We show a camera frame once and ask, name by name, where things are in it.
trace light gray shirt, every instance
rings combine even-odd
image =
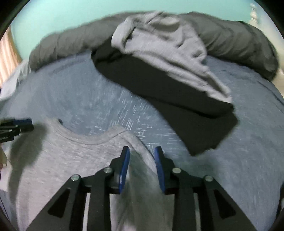
[[[230,89],[202,63],[207,55],[202,40],[177,16],[158,11],[129,16],[113,33],[111,45],[209,97],[232,101]]]
[[[102,135],[84,136],[63,127],[57,119],[35,125],[11,149],[10,199],[20,231],[73,174],[95,174],[130,148],[126,185],[110,196],[112,230],[171,230],[173,197],[162,194],[153,157],[139,139],[115,126]]]
[[[33,122],[60,118],[74,133],[92,136],[123,126],[150,153],[161,146],[176,167],[193,176],[213,176],[257,230],[269,230],[284,182],[284,100],[272,83],[248,67],[207,56],[210,70],[232,90],[239,123],[216,150],[191,156],[153,106],[102,76],[90,56],[69,56],[30,73],[5,103],[1,117],[31,117]],[[2,144],[7,155],[18,138],[22,135]],[[9,163],[1,170],[4,191]],[[1,199],[9,214],[13,206]]]

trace gray comforter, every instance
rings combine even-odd
[[[56,117],[71,131],[88,135],[120,124],[151,153],[161,145],[165,155],[188,173],[214,176],[257,230],[267,231],[284,182],[284,100],[272,83],[253,70],[211,56],[206,61],[232,90],[239,124],[216,150],[195,157],[147,101],[103,77],[90,53],[29,74],[0,116],[31,117],[34,122]],[[17,192],[9,193],[14,197]]]
[[[72,54],[95,50],[117,26],[135,13],[120,13],[42,39],[30,54],[32,70]],[[244,22],[225,21],[190,12],[178,15],[190,23],[209,55],[246,65],[271,81],[278,68],[275,49],[263,33]]]

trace mattress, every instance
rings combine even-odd
[[[90,51],[30,73],[5,102],[0,116],[31,117],[34,123],[56,117],[67,129],[84,135],[101,134],[119,124],[133,132],[152,154],[156,146],[162,146],[165,156],[191,175],[212,175],[257,230],[268,230],[284,182],[283,97],[272,83],[248,67],[211,56],[206,62],[231,89],[239,123],[215,150],[198,156],[189,154],[146,100],[102,76]],[[11,145],[4,145],[7,153]]]

